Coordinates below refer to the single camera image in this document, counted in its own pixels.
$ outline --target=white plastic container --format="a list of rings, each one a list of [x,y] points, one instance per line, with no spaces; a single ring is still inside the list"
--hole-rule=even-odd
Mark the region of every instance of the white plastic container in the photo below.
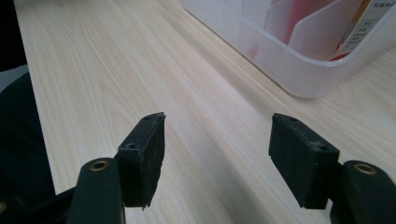
[[[278,0],[276,3],[284,4],[286,1],[288,0]],[[336,13],[342,11],[339,10],[340,7],[354,7],[354,4],[357,6],[360,0],[334,0],[298,22],[289,45],[279,40],[279,36],[276,38],[276,31],[270,29],[271,15],[267,13],[272,13],[273,16],[282,14],[282,11],[271,11],[274,9],[274,6],[271,7],[271,0],[182,0],[182,2],[184,8],[192,15],[238,49],[286,91],[301,97],[319,97],[328,93],[379,53],[396,44],[396,6],[387,12],[349,55],[329,62],[323,61],[322,58],[328,57],[332,50],[323,46],[334,48],[332,45],[338,41],[335,38],[341,37],[339,35],[344,32],[341,29],[345,29],[344,27],[350,23],[348,16],[343,17]],[[332,23],[329,26],[332,27],[331,34],[335,37],[318,40],[316,36],[320,36],[323,32],[323,20],[326,19],[329,19],[329,24],[338,20],[339,23],[336,25]],[[306,41],[310,44],[301,47],[301,43]]]

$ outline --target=wooden table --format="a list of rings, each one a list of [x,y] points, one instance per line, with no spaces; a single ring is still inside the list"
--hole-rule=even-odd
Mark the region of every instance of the wooden table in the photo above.
[[[396,48],[318,99],[282,91],[179,0],[15,0],[57,192],[166,115],[162,176],[128,223],[329,223],[300,209],[268,156],[271,117],[300,119],[396,180]]]

